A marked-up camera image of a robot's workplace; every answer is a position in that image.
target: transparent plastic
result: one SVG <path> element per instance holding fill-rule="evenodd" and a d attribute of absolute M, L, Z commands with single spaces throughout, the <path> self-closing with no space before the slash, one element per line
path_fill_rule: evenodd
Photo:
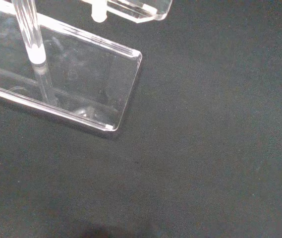
<path fill-rule="evenodd" d="M 115 131 L 141 53 L 41 14 L 37 18 L 43 39 L 38 40 L 37 19 L 30 19 L 36 9 L 29 5 L 28 10 L 34 14 L 20 15 L 17 21 L 14 6 L 0 0 L 0 97 L 84 126 Z M 26 34 L 24 20 L 35 21 Z"/>
<path fill-rule="evenodd" d="M 102 12 L 100 2 L 105 0 L 82 0 L 92 5 L 92 12 Z M 166 18 L 170 9 L 172 0 L 108 0 L 107 11 L 124 17 L 136 23 L 163 20 Z"/>

